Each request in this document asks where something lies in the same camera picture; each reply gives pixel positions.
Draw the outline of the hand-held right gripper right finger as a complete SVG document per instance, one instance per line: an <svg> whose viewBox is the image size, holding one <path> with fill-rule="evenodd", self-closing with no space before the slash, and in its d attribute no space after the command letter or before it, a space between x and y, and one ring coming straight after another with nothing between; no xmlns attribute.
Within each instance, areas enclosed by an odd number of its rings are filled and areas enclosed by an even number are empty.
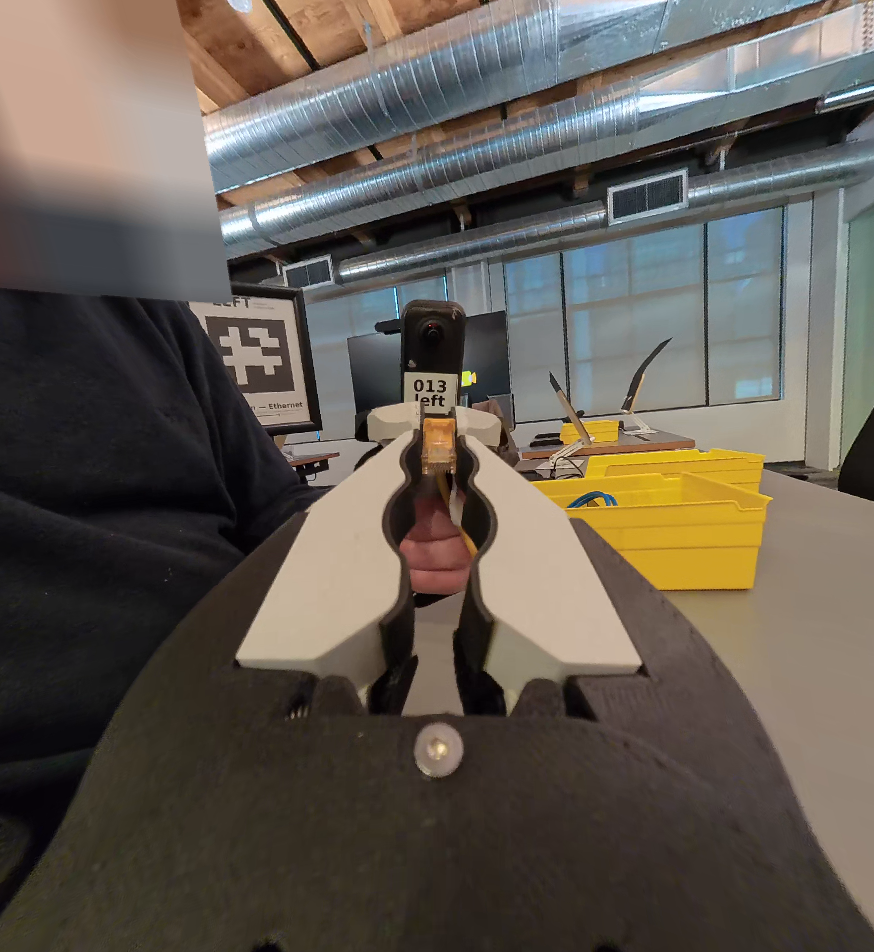
<svg viewBox="0 0 874 952"><path fill-rule="evenodd" d="M466 715L505 716L528 684L631 676L643 661L570 519L475 437L458 438L462 529L473 542L453 636Z"/></svg>

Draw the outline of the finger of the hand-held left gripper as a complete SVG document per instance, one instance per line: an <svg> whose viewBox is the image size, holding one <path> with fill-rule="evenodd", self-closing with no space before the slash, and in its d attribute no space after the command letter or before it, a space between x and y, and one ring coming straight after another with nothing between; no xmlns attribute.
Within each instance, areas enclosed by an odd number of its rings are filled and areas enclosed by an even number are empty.
<svg viewBox="0 0 874 952"><path fill-rule="evenodd" d="M456 434L470 437L486 447L498 447L502 439L502 420L494 413L471 408L456 408Z"/></svg>
<svg viewBox="0 0 874 952"><path fill-rule="evenodd" d="M368 441L392 442L405 433L419 430L421 420L420 405L390 405L373 409L366 417Z"/></svg>

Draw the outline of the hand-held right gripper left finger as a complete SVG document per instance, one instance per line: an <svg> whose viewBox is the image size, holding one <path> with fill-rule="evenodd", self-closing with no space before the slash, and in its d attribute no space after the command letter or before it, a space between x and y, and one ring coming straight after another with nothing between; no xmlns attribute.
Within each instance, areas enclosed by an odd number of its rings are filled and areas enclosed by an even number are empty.
<svg viewBox="0 0 874 952"><path fill-rule="evenodd" d="M347 679L401 715L416 673L401 541L416 521L421 433L396 437L310 506L236 654L247 669Z"/></svg>

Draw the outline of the large yellow plastic bin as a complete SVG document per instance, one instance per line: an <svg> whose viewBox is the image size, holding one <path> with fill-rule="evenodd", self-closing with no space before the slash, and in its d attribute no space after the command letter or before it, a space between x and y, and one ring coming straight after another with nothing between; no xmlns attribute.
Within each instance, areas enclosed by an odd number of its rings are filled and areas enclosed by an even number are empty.
<svg viewBox="0 0 874 952"><path fill-rule="evenodd" d="M688 473L532 482L656 589L752 589L771 498Z"/></svg>

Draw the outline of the person's left hand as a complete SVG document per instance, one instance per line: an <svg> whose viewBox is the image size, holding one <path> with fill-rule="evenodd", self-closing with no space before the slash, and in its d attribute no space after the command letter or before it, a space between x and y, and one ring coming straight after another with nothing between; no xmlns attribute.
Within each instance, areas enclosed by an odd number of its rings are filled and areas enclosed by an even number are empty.
<svg viewBox="0 0 874 952"><path fill-rule="evenodd" d="M443 498L417 498L415 519L400 545L413 592L444 597L465 591L473 557Z"/></svg>

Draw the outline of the black monitor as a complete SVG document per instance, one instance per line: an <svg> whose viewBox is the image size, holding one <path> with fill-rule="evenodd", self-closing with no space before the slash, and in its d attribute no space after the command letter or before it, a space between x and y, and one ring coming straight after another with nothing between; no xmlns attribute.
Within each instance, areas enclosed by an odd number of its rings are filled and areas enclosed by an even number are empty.
<svg viewBox="0 0 874 952"><path fill-rule="evenodd" d="M397 403L402 396L400 321L379 322L374 332L348 338L348 360L357 413ZM464 350L465 404L511 394L507 315L504 310L468 317Z"/></svg>

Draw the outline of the white vent grille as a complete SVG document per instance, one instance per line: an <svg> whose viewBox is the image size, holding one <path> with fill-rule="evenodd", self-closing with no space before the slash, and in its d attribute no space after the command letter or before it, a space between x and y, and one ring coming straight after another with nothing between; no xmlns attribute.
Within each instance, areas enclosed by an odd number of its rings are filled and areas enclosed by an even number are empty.
<svg viewBox="0 0 874 952"><path fill-rule="evenodd" d="M689 170L682 168L612 185L606 192L610 228L688 208Z"/></svg>
<svg viewBox="0 0 874 952"><path fill-rule="evenodd" d="M336 269L330 255L314 257L283 266L285 287L313 290L332 287L337 282Z"/></svg>

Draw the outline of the framed marker sign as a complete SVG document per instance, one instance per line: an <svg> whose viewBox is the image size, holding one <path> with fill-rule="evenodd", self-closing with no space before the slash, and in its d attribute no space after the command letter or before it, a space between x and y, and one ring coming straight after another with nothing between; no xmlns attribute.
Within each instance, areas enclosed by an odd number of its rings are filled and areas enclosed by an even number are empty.
<svg viewBox="0 0 874 952"><path fill-rule="evenodd" d="M259 424L272 435L323 429L302 290L234 282L224 303L190 301Z"/></svg>

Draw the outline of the large window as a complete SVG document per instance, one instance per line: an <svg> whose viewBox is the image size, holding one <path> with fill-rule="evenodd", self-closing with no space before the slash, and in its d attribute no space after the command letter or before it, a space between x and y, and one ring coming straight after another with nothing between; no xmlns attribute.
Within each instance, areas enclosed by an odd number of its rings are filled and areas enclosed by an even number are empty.
<svg viewBox="0 0 874 952"><path fill-rule="evenodd" d="M319 382L334 411L352 402L332 372L350 336L407 301L448 299L468 315L503 310L518 420L556 408L550 373L579 409L616 410L643 358L637 411L780 399L786 214L754 211L706 224L505 262L478 260L361 292L308 292Z"/></svg>

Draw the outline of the person's torso in dark sweater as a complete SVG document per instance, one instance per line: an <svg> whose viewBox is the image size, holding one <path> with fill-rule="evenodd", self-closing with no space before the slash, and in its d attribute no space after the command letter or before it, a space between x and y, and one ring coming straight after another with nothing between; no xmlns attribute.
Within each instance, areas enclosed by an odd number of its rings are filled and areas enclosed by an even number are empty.
<svg viewBox="0 0 874 952"><path fill-rule="evenodd" d="M0 290L0 812L70 795L249 555L225 470L264 437L186 304Z"/></svg>

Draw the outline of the silver ventilation duct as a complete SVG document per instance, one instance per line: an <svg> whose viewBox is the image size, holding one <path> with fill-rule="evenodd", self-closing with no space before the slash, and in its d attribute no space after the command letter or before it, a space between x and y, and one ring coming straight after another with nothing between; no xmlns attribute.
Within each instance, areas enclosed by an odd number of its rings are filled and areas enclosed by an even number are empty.
<svg viewBox="0 0 874 952"><path fill-rule="evenodd" d="M545 211L452 236L408 244L393 252L375 252L344 259L334 266L342 286L381 281L403 274L430 272L480 259L503 260L540 249L564 250L589 240L649 232L689 220L723 217L731 210L782 204L788 200L843 186L864 184L874 177L874 138L847 141L824 149L757 162L718 173L689 177L686 171L655 178L657 184L678 184L680 202L616 217L617 193L644 194L647 186L631 183L611 188L606 200Z"/></svg>
<svg viewBox="0 0 874 952"><path fill-rule="evenodd" d="M217 194L659 53L677 2L492 2L205 117Z"/></svg>
<svg viewBox="0 0 874 952"><path fill-rule="evenodd" d="M558 101L516 118L427 145L370 166L331 176L296 191L255 200L220 213L229 260L332 232L358 212L389 203L438 200L457 185L597 142L635 135L650 125L647 99L621 85Z"/></svg>

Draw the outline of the rectangular silver duct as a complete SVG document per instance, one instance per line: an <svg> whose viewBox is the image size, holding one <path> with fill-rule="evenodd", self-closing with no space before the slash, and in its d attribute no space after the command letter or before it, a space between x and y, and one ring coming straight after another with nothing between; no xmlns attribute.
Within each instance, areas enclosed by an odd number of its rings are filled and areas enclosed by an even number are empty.
<svg viewBox="0 0 874 952"><path fill-rule="evenodd" d="M678 138L874 82L874 2L730 46L640 84L639 141Z"/></svg>

